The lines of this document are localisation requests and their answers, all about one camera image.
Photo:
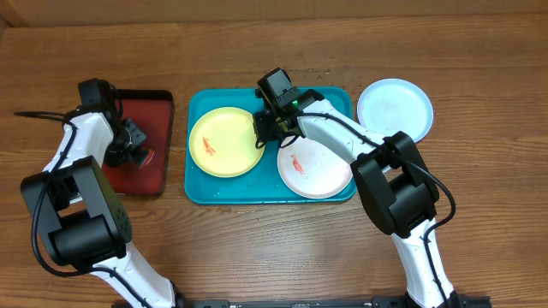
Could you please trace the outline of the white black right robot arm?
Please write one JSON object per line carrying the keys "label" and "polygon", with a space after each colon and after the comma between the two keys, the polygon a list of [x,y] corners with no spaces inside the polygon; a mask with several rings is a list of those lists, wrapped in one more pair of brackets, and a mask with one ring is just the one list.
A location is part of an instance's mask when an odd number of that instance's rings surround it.
{"label": "white black right robot arm", "polygon": [[310,139],[349,164],[363,208],[372,223],[389,235],[407,279],[406,300],[412,307],[457,307],[459,297],[444,273],[435,231],[441,221],[435,204],[449,189],[432,175],[416,144],[404,132],[374,133],[336,110],[313,89],[305,92],[275,68],[257,83],[255,95],[264,110],[253,116],[256,147],[287,137]]}

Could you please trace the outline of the pink plate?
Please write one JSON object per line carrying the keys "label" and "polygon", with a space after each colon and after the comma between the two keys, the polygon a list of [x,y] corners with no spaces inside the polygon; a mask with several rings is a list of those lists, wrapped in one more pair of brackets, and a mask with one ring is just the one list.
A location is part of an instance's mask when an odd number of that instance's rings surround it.
{"label": "pink plate", "polygon": [[319,142],[301,137],[282,142],[277,169],[292,192],[310,199],[334,197],[352,180],[348,163]]}

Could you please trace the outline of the yellow plate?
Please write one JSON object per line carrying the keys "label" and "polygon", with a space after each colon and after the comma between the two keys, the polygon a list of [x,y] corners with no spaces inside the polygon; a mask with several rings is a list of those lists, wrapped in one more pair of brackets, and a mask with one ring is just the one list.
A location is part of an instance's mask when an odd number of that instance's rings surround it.
{"label": "yellow plate", "polygon": [[231,178],[251,170],[265,150],[257,139],[250,112],[222,107],[207,112],[194,124],[188,138],[191,158],[209,175]]}

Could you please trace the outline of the light blue plate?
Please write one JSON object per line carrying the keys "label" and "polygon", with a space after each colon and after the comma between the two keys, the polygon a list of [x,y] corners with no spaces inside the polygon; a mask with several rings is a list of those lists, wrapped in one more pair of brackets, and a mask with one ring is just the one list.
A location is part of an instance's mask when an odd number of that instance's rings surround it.
{"label": "light blue plate", "polygon": [[432,128],[432,102],[417,85],[401,79],[383,79],[369,85],[356,107],[361,126],[393,135],[403,131],[415,143]]}

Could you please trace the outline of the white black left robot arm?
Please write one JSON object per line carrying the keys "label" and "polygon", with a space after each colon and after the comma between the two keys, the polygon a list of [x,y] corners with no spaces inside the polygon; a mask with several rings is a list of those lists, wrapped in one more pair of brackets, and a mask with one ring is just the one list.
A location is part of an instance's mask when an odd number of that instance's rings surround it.
{"label": "white black left robot arm", "polygon": [[106,80],[78,85],[80,104],[66,113],[22,111],[58,121],[64,131],[44,169],[21,182],[32,218],[31,246],[52,275],[95,275],[125,307],[186,307],[174,282],[161,276],[133,243],[124,193],[164,191],[175,105],[166,90],[118,89]]}

